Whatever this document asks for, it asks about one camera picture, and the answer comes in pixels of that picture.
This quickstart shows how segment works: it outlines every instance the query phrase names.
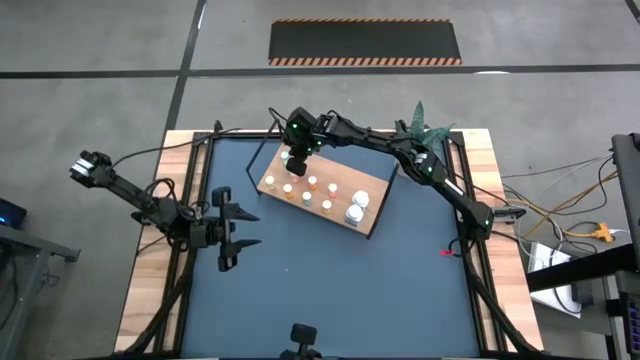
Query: hazard tape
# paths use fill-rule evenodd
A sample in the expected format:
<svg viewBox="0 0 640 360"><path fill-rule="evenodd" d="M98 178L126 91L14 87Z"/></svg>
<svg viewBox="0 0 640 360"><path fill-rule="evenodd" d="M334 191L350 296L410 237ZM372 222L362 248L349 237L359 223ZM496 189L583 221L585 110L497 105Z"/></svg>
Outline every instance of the hazard tape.
<svg viewBox="0 0 640 360"><path fill-rule="evenodd" d="M273 58L271 66L447 66L459 58Z"/></svg>
<svg viewBox="0 0 640 360"><path fill-rule="evenodd" d="M340 18L322 18L322 19L278 19L273 23L283 22L451 22L450 19L340 19Z"/></svg>

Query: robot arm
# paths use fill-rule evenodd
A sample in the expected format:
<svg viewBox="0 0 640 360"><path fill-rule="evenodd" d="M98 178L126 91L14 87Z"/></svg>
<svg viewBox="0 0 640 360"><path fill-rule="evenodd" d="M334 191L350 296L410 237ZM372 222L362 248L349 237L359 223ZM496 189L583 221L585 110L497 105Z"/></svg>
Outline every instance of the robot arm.
<svg viewBox="0 0 640 360"><path fill-rule="evenodd" d="M471 200L446 176L438 157L419 141L404 134L385 134L361 128L337 114L315 118L299 107L291 113L284 128L283 141L291 147L287 170L302 176L307 157L324 145L356 145L394 156L404 172L415 182L433 187L462 215L469 240L486 240L493 226L493 211L482 202Z"/></svg>
<svg viewBox="0 0 640 360"><path fill-rule="evenodd" d="M231 189L221 187L212 192L212 206L220 208L219 217L201 217L175 197L155 197L148 189L140 189L111 168L109 156L83 151L69 169L71 178L87 188L104 188L128 202L139 211L131 217L140 224L148 222L174 241L187 248L204 248L220 244L218 269L228 271L238 264L242 248L260 243L260 240L231 241L235 224L230 220L258 221L259 219L231 203Z"/></svg>

